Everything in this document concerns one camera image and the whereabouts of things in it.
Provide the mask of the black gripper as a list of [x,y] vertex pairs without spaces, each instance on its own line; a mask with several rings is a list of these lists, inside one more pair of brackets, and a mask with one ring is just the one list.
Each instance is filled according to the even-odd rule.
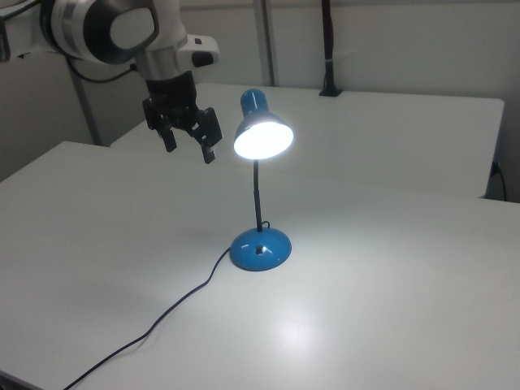
[[168,80],[147,80],[149,97],[142,102],[149,129],[162,138],[166,151],[177,148],[173,130],[179,129],[195,138],[201,146],[205,164],[215,160],[214,146],[223,134],[211,107],[197,106],[197,89],[191,71]]

